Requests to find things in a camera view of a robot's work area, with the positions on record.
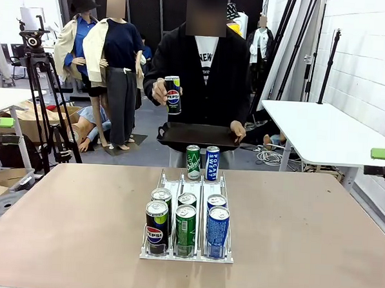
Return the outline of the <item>person's left hand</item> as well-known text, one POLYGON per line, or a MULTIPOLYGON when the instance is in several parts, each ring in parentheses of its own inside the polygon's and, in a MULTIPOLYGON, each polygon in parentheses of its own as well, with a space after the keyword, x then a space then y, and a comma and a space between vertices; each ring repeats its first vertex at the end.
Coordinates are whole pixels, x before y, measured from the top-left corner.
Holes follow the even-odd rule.
POLYGON ((246 136, 246 130, 244 126, 237 120, 233 120, 230 123, 230 129, 235 135, 235 143, 241 143, 241 141, 245 138, 246 136))

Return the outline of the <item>person's right hand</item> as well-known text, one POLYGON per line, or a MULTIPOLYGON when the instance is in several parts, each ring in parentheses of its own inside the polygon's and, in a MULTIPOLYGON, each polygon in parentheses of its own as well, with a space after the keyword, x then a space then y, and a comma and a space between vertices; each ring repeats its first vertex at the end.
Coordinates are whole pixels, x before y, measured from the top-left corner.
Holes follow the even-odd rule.
POLYGON ((167 101, 167 91, 164 85, 165 80, 160 78, 153 82, 152 85, 152 97, 160 105, 165 106, 167 101))

